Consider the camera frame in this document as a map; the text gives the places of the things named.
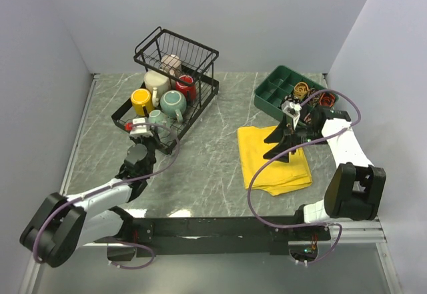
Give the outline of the small teal cup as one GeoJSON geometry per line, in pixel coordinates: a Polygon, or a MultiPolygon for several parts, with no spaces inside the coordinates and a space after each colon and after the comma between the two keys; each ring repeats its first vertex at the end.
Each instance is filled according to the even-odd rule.
{"type": "Polygon", "coordinates": [[[151,123],[152,129],[163,130],[169,128],[169,118],[161,110],[153,110],[149,113],[148,118],[149,123],[151,123]]]}

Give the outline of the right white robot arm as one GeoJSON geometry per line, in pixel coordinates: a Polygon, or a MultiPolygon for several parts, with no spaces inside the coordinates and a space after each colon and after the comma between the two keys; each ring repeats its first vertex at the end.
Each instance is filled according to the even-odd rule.
{"type": "Polygon", "coordinates": [[[279,125],[264,139],[264,143],[273,147],[263,158],[272,159],[293,146],[315,141],[329,146],[336,164],[324,198],[301,207],[303,217],[292,223],[294,235],[308,239],[316,231],[315,223],[331,219],[371,221],[376,218],[386,172],[365,156],[348,112],[316,107],[310,113],[310,123],[304,126],[296,125],[292,117],[292,113],[284,113],[279,125]]]}

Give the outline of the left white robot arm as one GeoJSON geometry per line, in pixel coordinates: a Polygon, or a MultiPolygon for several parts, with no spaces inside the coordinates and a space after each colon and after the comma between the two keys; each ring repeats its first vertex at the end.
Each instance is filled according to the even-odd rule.
{"type": "Polygon", "coordinates": [[[134,218],[120,206],[137,199],[148,180],[162,172],[153,169],[155,152],[161,149],[158,129],[167,131],[176,143],[179,135],[165,125],[141,126],[145,132],[133,138],[134,144],[113,179],[84,193],[52,193],[45,198],[19,238],[36,263],[58,267],[79,247],[106,237],[146,250],[150,259],[155,259],[153,249],[137,242],[134,218]]]}

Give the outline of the yellow enamel mug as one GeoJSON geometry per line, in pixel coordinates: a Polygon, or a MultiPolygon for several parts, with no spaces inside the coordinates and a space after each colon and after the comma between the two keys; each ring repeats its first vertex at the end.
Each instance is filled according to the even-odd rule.
{"type": "Polygon", "coordinates": [[[130,99],[134,111],[142,117],[148,117],[149,114],[154,110],[151,92],[148,89],[136,89],[131,94],[130,99]]]}

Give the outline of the pink mug lilac interior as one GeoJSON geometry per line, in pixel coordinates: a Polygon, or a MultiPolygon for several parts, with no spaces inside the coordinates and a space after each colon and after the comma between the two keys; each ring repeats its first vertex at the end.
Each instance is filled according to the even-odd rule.
{"type": "Polygon", "coordinates": [[[180,77],[181,72],[181,59],[177,55],[164,55],[161,58],[160,69],[165,71],[168,75],[180,77]]]}

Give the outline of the white mug green interior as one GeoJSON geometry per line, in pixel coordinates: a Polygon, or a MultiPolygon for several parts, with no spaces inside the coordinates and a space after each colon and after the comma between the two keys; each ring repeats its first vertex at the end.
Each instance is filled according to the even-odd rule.
{"type": "Polygon", "coordinates": [[[151,93],[153,106],[157,107],[163,94],[171,89],[169,77],[151,70],[145,73],[143,81],[145,88],[151,93]]]}

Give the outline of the red cup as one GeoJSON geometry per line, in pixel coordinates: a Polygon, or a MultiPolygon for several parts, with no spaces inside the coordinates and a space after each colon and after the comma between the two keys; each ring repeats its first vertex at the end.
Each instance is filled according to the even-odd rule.
{"type": "Polygon", "coordinates": [[[194,80],[189,75],[181,75],[179,81],[175,83],[175,88],[184,95],[187,101],[194,101],[197,98],[194,80]]]}

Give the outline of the speckled blue-green mug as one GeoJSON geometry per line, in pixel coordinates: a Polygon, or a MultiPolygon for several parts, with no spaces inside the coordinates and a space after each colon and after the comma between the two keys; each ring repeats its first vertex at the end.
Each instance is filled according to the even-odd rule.
{"type": "Polygon", "coordinates": [[[161,97],[160,106],[168,117],[183,123],[183,116],[187,109],[187,101],[183,93],[176,90],[167,91],[161,97]]]}

